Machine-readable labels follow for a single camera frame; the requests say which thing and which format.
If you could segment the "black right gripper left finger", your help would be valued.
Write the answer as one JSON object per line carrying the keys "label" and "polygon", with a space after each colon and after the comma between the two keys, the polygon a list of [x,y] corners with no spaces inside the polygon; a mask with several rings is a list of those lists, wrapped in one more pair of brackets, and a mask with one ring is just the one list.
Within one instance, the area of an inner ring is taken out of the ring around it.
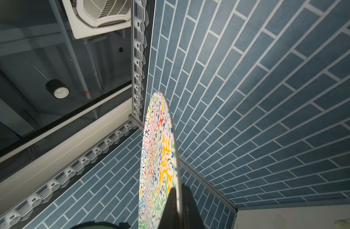
{"label": "black right gripper left finger", "polygon": [[178,211],[177,211],[177,193],[176,188],[171,188],[158,229],[177,229]]}

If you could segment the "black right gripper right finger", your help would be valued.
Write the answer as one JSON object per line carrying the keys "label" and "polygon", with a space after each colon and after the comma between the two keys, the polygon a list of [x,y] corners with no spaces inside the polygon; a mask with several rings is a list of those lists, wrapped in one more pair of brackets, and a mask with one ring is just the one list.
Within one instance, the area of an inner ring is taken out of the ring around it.
{"label": "black right gripper right finger", "polygon": [[184,229],[205,229],[204,223],[197,208],[192,191],[185,184],[182,184],[183,200],[183,228]]}

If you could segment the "round colourful patterned plate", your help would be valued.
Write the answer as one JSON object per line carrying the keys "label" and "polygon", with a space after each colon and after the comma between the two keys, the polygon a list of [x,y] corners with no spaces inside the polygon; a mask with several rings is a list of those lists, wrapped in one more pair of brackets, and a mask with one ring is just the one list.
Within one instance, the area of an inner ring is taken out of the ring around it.
{"label": "round colourful patterned plate", "polygon": [[140,229],[160,225],[171,192],[176,194],[176,213],[183,212],[180,163],[173,121],[166,97],[155,92],[145,118],[139,179]]}

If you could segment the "green grey microfibre cloth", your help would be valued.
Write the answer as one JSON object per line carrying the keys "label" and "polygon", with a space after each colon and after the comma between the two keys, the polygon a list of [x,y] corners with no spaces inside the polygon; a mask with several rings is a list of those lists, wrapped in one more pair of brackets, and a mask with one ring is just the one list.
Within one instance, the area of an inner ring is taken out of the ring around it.
{"label": "green grey microfibre cloth", "polygon": [[130,229],[131,225],[128,222],[121,222],[119,225],[109,222],[85,222],[73,226],[71,229]]}

